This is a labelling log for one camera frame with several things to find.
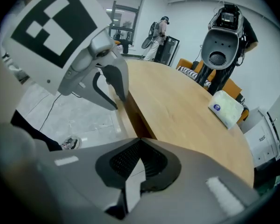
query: white cabinet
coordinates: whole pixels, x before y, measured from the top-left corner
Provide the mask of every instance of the white cabinet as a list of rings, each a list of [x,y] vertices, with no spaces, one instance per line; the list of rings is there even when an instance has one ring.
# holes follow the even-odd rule
[[[277,147],[279,142],[266,113],[259,109],[252,111],[241,129],[253,155],[254,167],[279,155]]]

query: person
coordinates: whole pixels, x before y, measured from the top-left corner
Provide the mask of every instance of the person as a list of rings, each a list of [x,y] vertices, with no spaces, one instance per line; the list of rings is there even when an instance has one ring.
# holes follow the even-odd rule
[[[240,56],[243,56],[244,58],[245,53],[248,51],[251,51],[258,45],[258,40],[255,35],[255,32],[253,31],[253,28],[250,24],[250,22],[243,17],[243,28],[244,28],[244,34],[246,36],[246,41],[240,41],[240,47],[239,47],[239,53],[236,57],[236,59],[233,61],[233,63],[227,67],[224,70],[216,70],[215,77],[211,81],[211,85],[208,88],[208,92],[211,95],[214,95],[217,91],[220,91],[223,89],[224,85],[226,84],[227,80],[231,76],[234,68],[237,66],[237,61]],[[197,75],[195,81],[200,84],[204,83],[201,82],[202,76],[206,79],[212,72],[213,70],[209,67],[207,67],[205,64],[203,64],[203,67],[199,74]]]
[[[33,139],[44,141],[47,144],[50,152],[58,150],[77,149],[82,143],[81,138],[76,135],[72,135],[68,137],[61,145],[59,145],[56,141],[50,139],[37,129],[34,129],[17,110],[14,112],[14,115],[11,119],[11,124],[25,130],[31,135]]]
[[[21,10],[30,2],[31,0],[20,0],[18,1],[15,6],[12,8],[11,12],[5,16],[5,19],[2,21],[0,26],[0,51],[5,52],[4,47],[2,46],[2,41],[4,38],[4,35],[6,34],[7,30],[9,29],[9,24],[12,22],[12,20],[16,17],[18,13],[21,12]],[[14,75],[19,79],[19,72],[14,73]],[[68,137],[61,145],[59,145],[56,141],[50,139],[37,129],[34,129],[25,119],[21,116],[21,114],[16,110],[12,120],[11,124],[17,127],[22,128],[27,133],[31,135],[32,138],[42,140],[47,144],[47,147],[49,151],[58,151],[58,150],[67,150],[67,149],[77,149],[81,145],[82,141],[79,137],[76,135],[71,135]]]
[[[161,22],[159,23],[159,35],[155,38],[155,40],[150,45],[148,53],[146,54],[144,61],[151,61],[158,50],[159,45],[164,45],[166,27],[169,22],[169,18],[164,16],[161,18]]]

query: window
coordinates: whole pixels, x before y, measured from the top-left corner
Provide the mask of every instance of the window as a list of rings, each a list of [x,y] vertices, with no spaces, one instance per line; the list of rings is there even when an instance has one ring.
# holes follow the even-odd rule
[[[125,39],[132,42],[139,9],[118,5],[114,1],[112,9],[107,9],[106,12],[112,20],[109,26],[110,37],[114,40]]]
[[[114,40],[133,41],[139,8],[142,0],[97,0],[112,23],[107,27]]]

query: cable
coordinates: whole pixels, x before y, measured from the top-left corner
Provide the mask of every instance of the cable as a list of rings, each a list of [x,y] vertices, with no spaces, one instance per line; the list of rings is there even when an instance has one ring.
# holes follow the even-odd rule
[[[143,54],[141,55],[141,57],[137,60],[141,60],[143,58],[144,53],[146,52],[147,48],[145,49],[145,51],[143,52]]]
[[[76,95],[74,92],[72,92],[72,94],[73,94],[74,96],[76,96],[77,98],[82,98],[81,96]]]
[[[244,49],[243,49],[243,53],[242,53],[242,62],[241,62],[241,64],[243,64],[243,61],[244,61],[244,58],[245,58],[245,55],[246,55],[245,49],[246,49],[247,45],[248,45],[248,42],[246,43],[246,45],[245,45],[245,47],[244,47]]]
[[[200,45],[200,51],[199,51],[198,56],[196,57],[195,61],[198,59],[198,57],[199,57],[199,55],[200,55],[201,50],[202,50],[202,45]]]
[[[45,99],[49,94],[47,94],[45,97],[43,97],[43,98],[28,112],[28,114],[25,115],[24,118],[26,118],[26,117],[31,113],[31,111],[33,111],[34,108],[35,108],[43,99]]]
[[[50,115],[50,112],[52,111],[52,109],[53,109],[53,106],[54,106],[54,103],[56,102],[56,100],[58,100],[58,98],[61,96],[61,94],[54,100],[54,102],[53,102],[53,104],[52,104],[52,107],[51,107],[51,109],[50,109],[50,111],[49,111],[49,113],[48,113],[48,115],[47,115],[47,117],[46,117],[46,119],[45,119],[45,121],[43,122],[43,124],[42,124],[42,126],[41,126],[41,128],[39,129],[39,131],[41,131],[41,129],[42,129],[42,127],[43,127],[43,125],[45,124],[45,122],[46,122],[46,120],[48,119],[48,117],[49,117],[49,115]]]
[[[105,75],[103,74],[102,67],[103,67],[102,65],[97,66],[100,75],[101,75],[101,76],[105,76]]]
[[[219,4],[220,2],[223,2],[223,6],[225,5],[225,3],[224,3],[223,0],[220,0],[220,1],[218,2],[218,4]],[[220,6],[220,5],[218,5],[218,6],[216,6],[216,7],[214,8],[214,10],[213,10],[214,14],[217,14],[217,13],[215,13],[215,9],[219,8],[219,6]]]

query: wooden table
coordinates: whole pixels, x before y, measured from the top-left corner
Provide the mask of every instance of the wooden table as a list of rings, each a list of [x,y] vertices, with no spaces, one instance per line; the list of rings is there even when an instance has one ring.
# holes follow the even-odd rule
[[[148,137],[192,149],[216,160],[253,186],[248,143],[237,125],[227,130],[208,109],[211,95],[181,72],[160,63],[127,60],[129,95],[118,105],[126,137]]]

